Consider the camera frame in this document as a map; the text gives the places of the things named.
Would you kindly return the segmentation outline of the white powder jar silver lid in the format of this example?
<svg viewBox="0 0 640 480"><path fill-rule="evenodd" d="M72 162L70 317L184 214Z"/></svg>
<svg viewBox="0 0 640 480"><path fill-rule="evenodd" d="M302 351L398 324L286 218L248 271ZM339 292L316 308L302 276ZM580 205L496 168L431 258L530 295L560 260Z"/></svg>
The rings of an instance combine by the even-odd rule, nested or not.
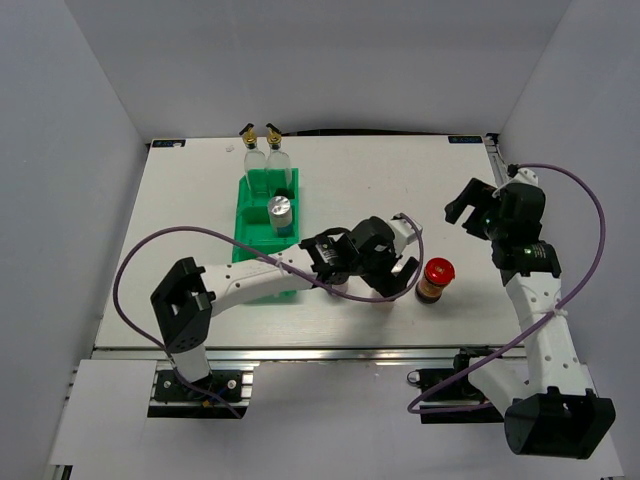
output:
<svg viewBox="0 0 640 480"><path fill-rule="evenodd" d="M375 289L370 290L370 299L372 302L370 306L380 311L390 311L395 306L395 301L389 301L384 295L380 294Z"/></svg>

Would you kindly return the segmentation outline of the blue label salt jar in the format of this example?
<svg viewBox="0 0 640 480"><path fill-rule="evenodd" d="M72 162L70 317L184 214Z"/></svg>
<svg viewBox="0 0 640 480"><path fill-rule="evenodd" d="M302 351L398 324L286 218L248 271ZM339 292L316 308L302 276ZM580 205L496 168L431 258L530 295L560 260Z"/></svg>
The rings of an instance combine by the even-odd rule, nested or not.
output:
<svg viewBox="0 0 640 480"><path fill-rule="evenodd" d="M272 197L267 204L267 213L271 228L278 237L289 237L293 232L293 211L286 196Z"/></svg>

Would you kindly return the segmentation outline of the glass bottle with dark residue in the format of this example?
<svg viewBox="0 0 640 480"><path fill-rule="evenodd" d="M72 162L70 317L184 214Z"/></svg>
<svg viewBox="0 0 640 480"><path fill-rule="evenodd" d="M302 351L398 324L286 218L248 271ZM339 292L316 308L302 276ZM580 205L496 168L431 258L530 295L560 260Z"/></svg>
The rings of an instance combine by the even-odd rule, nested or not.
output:
<svg viewBox="0 0 640 480"><path fill-rule="evenodd" d="M266 124L269 155L266 174L271 196L287 196L291 190L293 173L291 159L282 150L282 132L272 123Z"/></svg>

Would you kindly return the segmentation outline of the clear glass oil bottle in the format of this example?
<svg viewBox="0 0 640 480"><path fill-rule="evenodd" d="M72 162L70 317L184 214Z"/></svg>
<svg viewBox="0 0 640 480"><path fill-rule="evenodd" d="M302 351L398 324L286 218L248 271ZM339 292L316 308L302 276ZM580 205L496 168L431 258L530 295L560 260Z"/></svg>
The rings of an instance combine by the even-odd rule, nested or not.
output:
<svg viewBox="0 0 640 480"><path fill-rule="evenodd" d="M239 135L245 145L244 170L248 188L254 196L268 193L266 179L266 156L258 147L254 125L248 123Z"/></svg>

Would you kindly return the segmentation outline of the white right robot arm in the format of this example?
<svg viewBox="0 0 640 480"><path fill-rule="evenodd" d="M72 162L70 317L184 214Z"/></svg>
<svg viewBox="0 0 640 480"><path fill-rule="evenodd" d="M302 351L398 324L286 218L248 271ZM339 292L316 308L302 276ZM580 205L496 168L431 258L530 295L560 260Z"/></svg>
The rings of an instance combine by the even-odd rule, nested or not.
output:
<svg viewBox="0 0 640 480"><path fill-rule="evenodd" d="M472 399L480 392L504 421L517 455L586 460L612 426L613 402L599 397L579 364L563 300L554 247L541 240L544 192L535 184L500 188L471 179L445 208L455 223L466 208L467 233L488 240L492 261L516 312L528 378L521 380L500 358L480 357L451 374L453 390Z"/></svg>

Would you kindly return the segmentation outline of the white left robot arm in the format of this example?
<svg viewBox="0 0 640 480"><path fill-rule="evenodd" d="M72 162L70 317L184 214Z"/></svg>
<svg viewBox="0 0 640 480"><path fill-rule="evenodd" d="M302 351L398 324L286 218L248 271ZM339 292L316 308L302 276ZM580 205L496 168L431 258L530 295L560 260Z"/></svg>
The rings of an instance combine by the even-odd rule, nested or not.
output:
<svg viewBox="0 0 640 480"><path fill-rule="evenodd" d="M199 399L211 387L205 341L213 317L237 306L283 292L320 288L348 298L352 277L376 291L374 302L392 302L418 282L421 261L402 258L421 245L422 229L398 214L388 221L372 216L353 229L328 229L283 251L252 252L249 260L199 266L192 257L177 261L151 295L164 347L176 370L177 387Z"/></svg>

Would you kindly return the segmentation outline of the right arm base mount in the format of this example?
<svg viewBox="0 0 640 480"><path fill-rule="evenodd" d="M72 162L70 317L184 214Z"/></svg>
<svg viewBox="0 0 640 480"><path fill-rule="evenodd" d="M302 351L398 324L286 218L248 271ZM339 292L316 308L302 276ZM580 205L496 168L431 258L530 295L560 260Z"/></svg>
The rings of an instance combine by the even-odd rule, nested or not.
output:
<svg viewBox="0 0 640 480"><path fill-rule="evenodd" d="M462 348L454 356L452 365L447 368L422 368L410 371L406 380L412 387L418 388L424 393L429 388L447 380L449 377L464 370L470 364L471 359L488 356L493 350L489 348ZM477 406L488 405L487 398L467 378L462 378L449 384L430 396L422 405L426 409L452 408L453 406ZM423 425L443 424L500 424L503 418L494 407L486 407L474 411L459 413L429 413L421 414L420 421Z"/></svg>

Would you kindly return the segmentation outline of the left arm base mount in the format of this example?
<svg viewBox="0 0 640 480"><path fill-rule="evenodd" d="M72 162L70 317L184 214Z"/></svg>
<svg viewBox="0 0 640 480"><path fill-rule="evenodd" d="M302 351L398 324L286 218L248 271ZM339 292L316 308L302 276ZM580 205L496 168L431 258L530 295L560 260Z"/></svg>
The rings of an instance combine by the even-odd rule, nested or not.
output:
<svg viewBox="0 0 640 480"><path fill-rule="evenodd" d="M207 377L193 384L194 388L187 386L168 367L157 368L147 417L240 420L249 405L253 371L247 368L214 367Z"/></svg>

